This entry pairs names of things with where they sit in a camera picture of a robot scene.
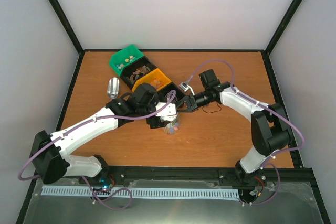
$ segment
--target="orange bin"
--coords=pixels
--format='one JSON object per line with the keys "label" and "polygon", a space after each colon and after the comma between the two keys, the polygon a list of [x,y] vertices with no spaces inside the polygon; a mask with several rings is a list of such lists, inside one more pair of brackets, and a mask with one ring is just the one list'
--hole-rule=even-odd
{"label": "orange bin", "polygon": [[132,92],[136,90],[136,88],[143,83],[148,83],[156,88],[157,91],[166,87],[172,81],[161,72],[160,69],[156,68],[145,76],[141,77],[137,80],[132,88]]}

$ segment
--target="white panel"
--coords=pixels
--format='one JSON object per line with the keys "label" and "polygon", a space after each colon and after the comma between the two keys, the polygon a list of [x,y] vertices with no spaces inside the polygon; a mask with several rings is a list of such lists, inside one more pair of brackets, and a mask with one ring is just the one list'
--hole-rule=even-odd
{"label": "white panel", "polygon": [[30,183],[17,173],[55,130],[78,54],[48,0],[0,0],[0,24],[0,223],[15,223]]}
{"label": "white panel", "polygon": [[59,0],[87,49],[265,49],[291,1]]}
{"label": "white panel", "polygon": [[271,54],[289,117],[307,139],[303,162],[314,170],[331,223],[336,223],[335,13],[335,0],[303,0]]}
{"label": "white panel", "polygon": [[[110,192],[97,193],[108,197],[119,189],[113,187]],[[190,188],[127,188],[133,199],[220,199],[238,201],[238,189],[190,189]],[[42,196],[90,197],[92,192],[86,186],[42,186]],[[126,190],[117,192],[113,198],[130,198]]]}

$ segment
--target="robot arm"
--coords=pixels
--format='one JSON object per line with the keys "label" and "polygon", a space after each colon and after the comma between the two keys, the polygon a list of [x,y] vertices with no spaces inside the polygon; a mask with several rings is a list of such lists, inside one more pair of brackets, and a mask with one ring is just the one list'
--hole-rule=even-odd
{"label": "robot arm", "polygon": [[[249,178],[252,173],[260,168],[260,165],[270,156],[293,140],[293,134],[290,127],[271,115],[263,108],[244,99],[242,96],[251,98],[239,91],[240,94],[231,88],[229,82],[220,83],[212,69],[207,70],[200,75],[201,82],[205,91],[195,95],[189,95],[183,98],[177,107],[184,103],[187,109],[180,109],[180,112],[193,112],[199,107],[208,105],[211,102],[218,102],[228,106],[251,122],[251,134],[253,147],[236,164],[237,180],[243,184],[244,180]],[[279,104],[269,105],[260,103],[269,107],[286,118],[285,111]]]}
{"label": "robot arm", "polygon": [[[37,173],[45,184],[66,176],[95,177],[97,181],[107,179],[109,166],[101,156],[81,157],[71,153],[95,137],[134,121],[129,118],[148,115],[158,111],[165,104],[166,98],[158,94],[155,88],[144,83],[139,85],[127,100],[116,98],[94,115],[69,128],[53,132],[51,135],[45,131],[38,133],[30,156],[51,141],[58,138],[60,140],[33,160]],[[156,115],[147,118],[147,124],[151,128],[164,127],[175,118],[176,106],[169,104]]]}

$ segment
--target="wooden surface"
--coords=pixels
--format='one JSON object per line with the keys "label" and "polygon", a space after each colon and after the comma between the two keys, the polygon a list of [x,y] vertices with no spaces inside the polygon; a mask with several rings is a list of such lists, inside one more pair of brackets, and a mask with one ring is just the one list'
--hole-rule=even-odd
{"label": "wooden surface", "polygon": [[[175,84],[186,81],[205,60],[221,58],[230,62],[236,72],[235,85],[253,98],[274,103],[261,54],[258,52],[144,52]],[[109,98],[107,85],[117,76],[109,67],[111,52],[87,52],[78,74],[62,129],[100,110]],[[213,68],[221,82],[230,81],[230,69],[219,62]],[[198,75],[190,82],[195,92],[203,90]],[[119,94],[130,92],[121,81]],[[252,147],[250,123],[240,114],[222,106],[220,112],[202,110],[181,113],[181,127],[175,135],[163,129],[149,129],[146,121],[128,123],[100,135],[78,148],[73,154],[101,155],[109,165],[234,167]],[[217,110],[211,104],[207,111]],[[292,168],[289,153],[280,154],[278,167]]]}

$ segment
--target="purple cable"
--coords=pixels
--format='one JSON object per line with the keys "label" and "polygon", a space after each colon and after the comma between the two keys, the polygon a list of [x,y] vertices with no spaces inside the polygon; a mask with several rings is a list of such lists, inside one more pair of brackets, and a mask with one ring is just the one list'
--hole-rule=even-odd
{"label": "purple cable", "polygon": [[[84,176],[81,176],[81,177],[82,177],[82,179],[84,180],[84,182],[88,185],[88,187],[89,187],[89,189],[90,189],[90,191],[91,191],[91,193],[92,193],[92,196],[93,196],[93,197],[94,197],[100,204],[102,204],[103,206],[107,207],[108,209],[115,210],[115,211],[124,210],[125,208],[128,208],[129,205],[132,203],[133,196],[132,196],[132,192],[131,192],[130,189],[128,189],[128,188],[120,188],[120,189],[116,190],[113,194],[111,194],[109,197],[107,197],[106,199],[101,200],[101,199],[97,196],[97,194],[95,193],[95,191],[92,189],[92,187],[91,187],[90,183],[88,182],[88,180],[87,180]],[[127,205],[125,205],[125,206],[123,206],[123,207],[121,207],[121,208],[113,208],[113,207],[110,207],[110,206],[108,206],[108,205],[106,205],[106,204],[104,203],[104,201],[107,201],[107,200],[111,199],[114,195],[116,195],[118,192],[123,191],[123,190],[124,190],[124,191],[127,191],[127,192],[130,194],[130,200],[128,201]]]}
{"label": "purple cable", "polygon": [[261,206],[261,205],[263,205],[263,204],[265,204],[265,203],[267,203],[267,202],[270,202],[270,201],[271,201],[271,200],[278,194],[278,192],[279,192],[279,190],[280,190],[281,181],[280,181],[280,174],[279,174],[278,168],[277,168],[274,164],[272,164],[272,163],[267,163],[267,164],[265,164],[265,166],[267,166],[267,165],[271,165],[271,166],[273,166],[275,172],[277,173],[277,177],[278,177],[278,187],[277,187],[277,189],[275,190],[274,194],[273,194],[271,197],[269,197],[268,199],[266,199],[265,201],[260,202],[260,203],[252,203],[251,206]]}
{"label": "purple cable", "polygon": [[213,62],[213,61],[219,61],[219,62],[222,62],[222,63],[225,63],[229,66],[229,68],[231,69],[231,85],[233,85],[233,83],[235,82],[235,70],[233,69],[233,67],[231,66],[231,64],[229,62],[227,62],[226,60],[222,60],[222,59],[211,59],[211,60],[206,60],[204,61],[202,64],[200,64],[196,69],[195,71],[191,74],[191,76],[189,77],[189,79],[185,82],[186,84],[189,84],[190,80],[194,77],[194,75],[199,71],[199,69],[210,63],[210,62]]}
{"label": "purple cable", "polygon": [[[125,120],[141,120],[141,119],[146,119],[146,118],[150,118],[151,116],[154,116],[156,114],[158,114],[159,112],[161,112],[162,110],[164,110],[175,98],[176,96],[176,91],[175,90],[171,90],[168,94],[167,97],[170,97],[167,101],[167,103],[162,106],[160,109],[158,109],[157,111],[154,111],[153,113],[150,113],[148,115],[144,115],[144,116],[136,116],[136,117],[131,117],[131,116],[121,116],[121,115],[104,115],[104,116],[98,116],[96,119],[97,120],[102,120],[102,119],[108,119],[108,118],[115,118],[115,119],[125,119]],[[71,132],[77,130],[78,128],[88,124],[94,122],[93,119],[89,119],[85,122],[82,122],[78,125],[76,125],[75,127],[69,129],[67,132],[65,132],[63,135],[67,136],[69,135]],[[24,172],[24,170],[27,168],[27,166],[38,156],[40,155],[42,152],[44,152],[47,148],[49,148],[50,146],[52,146],[53,144],[55,144],[57,141],[61,140],[61,137],[58,137],[54,140],[52,140],[50,143],[48,143],[47,145],[43,146],[41,149],[39,149],[33,156],[30,157],[30,159],[28,159],[28,161],[23,165],[22,169],[20,170],[20,172],[17,175],[17,178],[19,180],[25,181],[25,180],[31,180],[31,179],[35,179],[38,178],[39,175],[35,175],[35,176],[31,176],[31,177],[22,177],[22,173]]]}
{"label": "purple cable", "polygon": [[[188,84],[190,82],[190,80],[194,77],[194,75],[196,74],[196,72],[202,67],[204,66],[205,64],[209,63],[209,62],[212,62],[212,61],[219,61],[219,62],[222,62],[222,63],[225,63],[227,64],[230,69],[231,69],[231,89],[237,93],[240,97],[244,98],[245,100],[249,101],[250,103],[252,104],[255,104],[261,108],[263,108],[264,110],[267,110],[269,113],[275,115],[276,117],[278,117],[279,119],[283,120],[285,123],[287,123],[292,129],[294,129],[298,135],[300,136],[301,138],[301,144],[298,145],[297,147],[292,147],[292,148],[287,148],[287,149],[282,149],[282,150],[279,150],[277,152],[274,152],[272,155],[275,156],[275,155],[278,155],[282,152],[289,152],[289,151],[295,151],[295,150],[299,150],[301,149],[302,147],[304,147],[304,145],[306,144],[306,140],[305,140],[305,137],[303,136],[303,134],[299,131],[299,129],[294,125],[292,124],[290,121],[288,121],[286,118],[284,118],[282,115],[278,114],[277,112],[269,109],[268,107],[258,103],[257,104],[257,101],[254,100],[254,99],[251,99],[250,97],[247,97],[246,95],[240,93],[240,92],[237,92],[238,89],[235,89],[233,84],[234,84],[234,80],[235,80],[235,71],[232,67],[232,65],[230,63],[228,63],[227,61],[225,60],[222,60],[222,59],[211,59],[211,60],[207,60],[207,61],[204,61],[202,64],[200,64],[196,69],[195,71],[191,74],[191,76],[189,77],[189,79],[186,81],[186,83]],[[267,163],[267,161],[270,159],[270,156],[265,159],[265,161],[260,165],[260,166],[263,166],[263,164]]]}

